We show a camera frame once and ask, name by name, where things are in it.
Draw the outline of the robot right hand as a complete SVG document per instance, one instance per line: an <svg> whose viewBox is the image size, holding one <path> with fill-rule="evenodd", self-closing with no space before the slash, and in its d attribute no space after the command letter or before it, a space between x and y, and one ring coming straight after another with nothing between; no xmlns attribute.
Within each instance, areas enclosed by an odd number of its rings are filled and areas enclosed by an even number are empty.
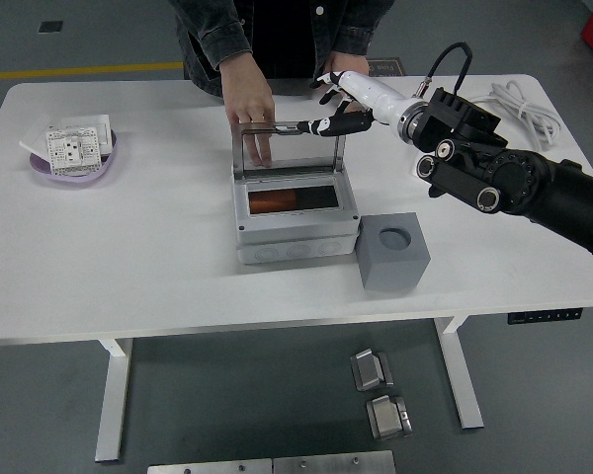
<svg viewBox="0 0 593 474"><path fill-rule="evenodd" d="M406 98L375 78L356 71L326 73L316 85L329 84L320 100L326 104L336 93L344 99L336 113L328 118L300 121L296 129L319 136L340 136L368 130L374 121L388 125L393 134L406 143L412 142L412 120L419 117L426 103Z"/></svg>

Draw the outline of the person's left hand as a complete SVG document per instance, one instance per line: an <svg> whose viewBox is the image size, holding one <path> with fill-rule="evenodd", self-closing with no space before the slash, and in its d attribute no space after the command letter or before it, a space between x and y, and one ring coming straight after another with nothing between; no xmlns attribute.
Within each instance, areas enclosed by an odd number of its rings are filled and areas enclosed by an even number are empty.
<svg viewBox="0 0 593 474"><path fill-rule="evenodd" d="M321 75L332 72L354 71L369 75L369 63L363 55L354 55L332 50L322 62Z"/></svg>

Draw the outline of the person's right hand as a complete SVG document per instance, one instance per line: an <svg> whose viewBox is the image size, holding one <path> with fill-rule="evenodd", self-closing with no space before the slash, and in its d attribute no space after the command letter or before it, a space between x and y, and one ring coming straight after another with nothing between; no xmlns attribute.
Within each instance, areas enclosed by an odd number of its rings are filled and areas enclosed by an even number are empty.
<svg viewBox="0 0 593 474"><path fill-rule="evenodd" d="M272 89L251 52L229 56L219 64L222 97L229 125L275 121Z"/></svg>

